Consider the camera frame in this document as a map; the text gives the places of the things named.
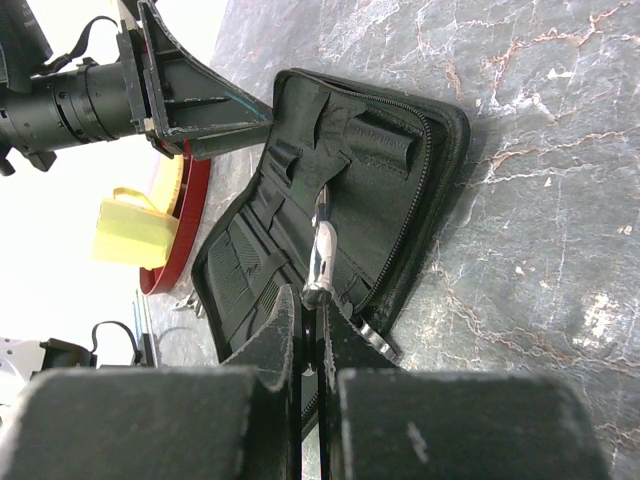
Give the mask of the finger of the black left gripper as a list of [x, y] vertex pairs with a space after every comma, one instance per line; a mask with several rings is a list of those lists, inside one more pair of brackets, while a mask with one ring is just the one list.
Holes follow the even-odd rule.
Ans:
[[270, 126], [263, 125], [243, 130], [189, 141], [191, 156], [196, 160], [207, 160], [243, 148], [263, 144], [267, 141]]
[[158, 9], [139, 1], [143, 75], [153, 132], [166, 143], [273, 123], [264, 102], [214, 72], [170, 33]]

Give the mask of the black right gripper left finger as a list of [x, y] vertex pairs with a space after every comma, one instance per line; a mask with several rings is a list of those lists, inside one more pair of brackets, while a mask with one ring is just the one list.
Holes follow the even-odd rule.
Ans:
[[296, 479], [297, 290], [223, 364], [55, 369], [1, 430], [5, 479]]

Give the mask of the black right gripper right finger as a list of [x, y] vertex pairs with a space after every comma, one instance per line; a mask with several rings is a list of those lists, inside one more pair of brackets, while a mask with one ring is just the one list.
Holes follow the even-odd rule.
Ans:
[[574, 391], [539, 374], [397, 368], [320, 298], [326, 479], [606, 479]]

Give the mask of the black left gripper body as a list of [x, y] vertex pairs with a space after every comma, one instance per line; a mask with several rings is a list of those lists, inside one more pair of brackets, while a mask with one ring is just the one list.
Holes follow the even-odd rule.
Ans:
[[39, 29], [1, 31], [1, 168], [12, 170], [10, 151], [38, 170], [48, 170], [60, 149], [134, 135], [134, 55], [146, 50], [142, 37], [118, 35], [119, 57], [100, 65], [85, 57], [72, 71], [62, 67], [82, 56], [90, 31], [72, 52], [47, 63], [51, 49]]

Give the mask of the silver scissors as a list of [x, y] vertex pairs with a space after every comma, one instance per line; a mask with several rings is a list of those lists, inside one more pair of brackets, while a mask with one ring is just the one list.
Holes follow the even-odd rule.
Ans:
[[302, 303], [312, 310], [332, 300], [344, 319], [351, 321], [354, 317], [354, 307], [338, 296], [333, 285], [338, 239], [329, 217], [330, 193], [328, 185], [325, 184], [316, 197], [314, 215], [311, 219], [314, 237], [309, 273], [301, 294]]
[[175, 312], [190, 311], [196, 317], [200, 317], [203, 312], [200, 299], [197, 296], [193, 296], [193, 295], [187, 296], [179, 301], [176, 301], [171, 306], [171, 310]]

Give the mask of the black zippered tool case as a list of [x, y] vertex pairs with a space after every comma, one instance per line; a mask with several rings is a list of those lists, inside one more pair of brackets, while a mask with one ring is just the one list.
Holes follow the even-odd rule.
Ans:
[[279, 72], [257, 170], [191, 269], [220, 360], [302, 287], [322, 191], [337, 232], [333, 288], [353, 325], [387, 334], [466, 158], [458, 106], [304, 69]]

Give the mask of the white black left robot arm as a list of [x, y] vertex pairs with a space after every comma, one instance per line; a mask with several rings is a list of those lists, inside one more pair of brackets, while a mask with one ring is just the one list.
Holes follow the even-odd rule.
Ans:
[[214, 72], [170, 32], [153, 1], [121, 1], [119, 56], [86, 56], [91, 28], [53, 57], [26, 1], [1, 4], [1, 173], [16, 150], [48, 171], [57, 151], [142, 135], [166, 156], [196, 160], [260, 144], [271, 108]]

